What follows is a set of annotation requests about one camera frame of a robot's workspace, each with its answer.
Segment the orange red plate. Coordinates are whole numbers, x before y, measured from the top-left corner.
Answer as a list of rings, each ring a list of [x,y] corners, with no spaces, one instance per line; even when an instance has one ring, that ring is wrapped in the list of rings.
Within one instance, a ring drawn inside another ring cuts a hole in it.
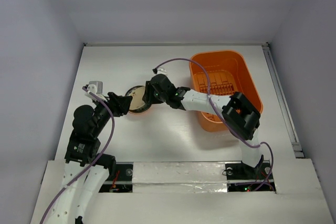
[[[150,108],[145,110],[129,110],[128,113],[132,115],[144,115],[150,111]]]

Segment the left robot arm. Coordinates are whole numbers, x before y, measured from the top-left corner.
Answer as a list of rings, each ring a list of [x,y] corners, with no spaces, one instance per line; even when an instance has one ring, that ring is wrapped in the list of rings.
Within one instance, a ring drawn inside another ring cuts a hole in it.
[[[84,91],[96,106],[82,105],[74,111],[61,189],[40,223],[84,223],[103,183],[118,175],[115,157],[105,154],[98,136],[108,121],[128,113],[132,97]]]

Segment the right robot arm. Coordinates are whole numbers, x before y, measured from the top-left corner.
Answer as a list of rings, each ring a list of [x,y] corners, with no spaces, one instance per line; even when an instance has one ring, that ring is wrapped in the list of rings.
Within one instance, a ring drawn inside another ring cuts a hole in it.
[[[257,137],[260,112],[241,92],[213,95],[187,87],[177,88],[166,75],[157,74],[145,83],[142,100],[149,104],[165,103],[173,109],[217,115],[232,135],[240,140],[243,174],[253,178],[260,173],[264,161]]]

